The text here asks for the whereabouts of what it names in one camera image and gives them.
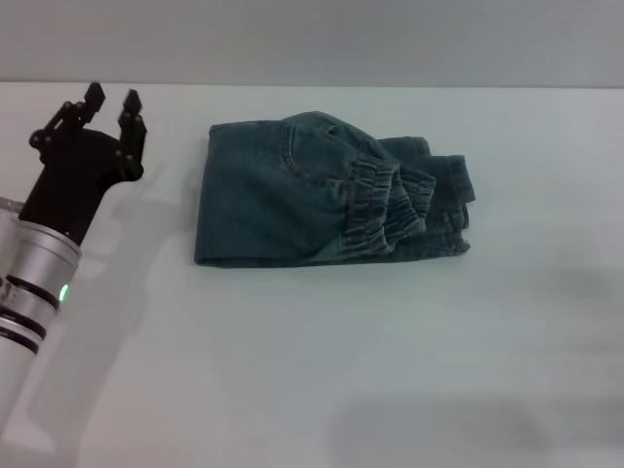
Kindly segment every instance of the green indicator light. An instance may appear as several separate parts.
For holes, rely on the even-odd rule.
[[[63,302],[65,300],[65,296],[67,295],[68,291],[69,291],[69,285],[63,286],[62,290],[60,290],[60,294],[58,295],[58,300]]]

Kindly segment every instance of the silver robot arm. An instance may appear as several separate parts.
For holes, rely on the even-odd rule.
[[[0,435],[76,272],[104,193],[139,180],[146,129],[130,91],[118,139],[85,130],[104,101],[98,83],[66,102],[30,145],[44,170],[25,204],[0,199]]]

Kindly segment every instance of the denim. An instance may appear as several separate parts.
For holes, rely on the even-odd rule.
[[[475,200],[463,156],[377,140],[320,112],[210,130],[195,261],[278,267],[465,253]]]

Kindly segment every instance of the gray wall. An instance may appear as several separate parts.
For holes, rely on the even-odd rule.
[[[624,85],[622,0],[3,0],[0,79]]]

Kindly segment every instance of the white tabletop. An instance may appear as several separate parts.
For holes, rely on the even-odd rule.
[[[128,88],[93,128],[118,134]],[[146,174],[104,198],[0,466],[622,466],[624,91],[136,88]],[[0,85],[0,195],[26,198],[30,134],[85,90]],[[465,154],[472,250],[194,265],[210,125],[306,110]]]

